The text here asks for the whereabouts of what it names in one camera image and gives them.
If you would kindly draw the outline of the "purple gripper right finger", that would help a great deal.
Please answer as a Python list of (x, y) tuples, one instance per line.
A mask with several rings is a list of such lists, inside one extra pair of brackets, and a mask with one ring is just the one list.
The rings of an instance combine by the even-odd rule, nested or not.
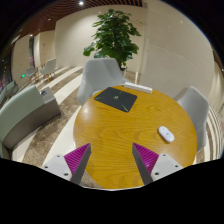
[(137, 143), (132, 144), (132, 154), (145, 185), (182, 169), (168, 154), (157, 154)]

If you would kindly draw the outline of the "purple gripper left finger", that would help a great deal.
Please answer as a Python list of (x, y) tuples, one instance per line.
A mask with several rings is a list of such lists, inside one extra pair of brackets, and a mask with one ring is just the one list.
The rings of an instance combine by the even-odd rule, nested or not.
[(79, 185), (91, 155), (91, 144), (85, 144), (66, 155), (57, 154), (42, 169)]

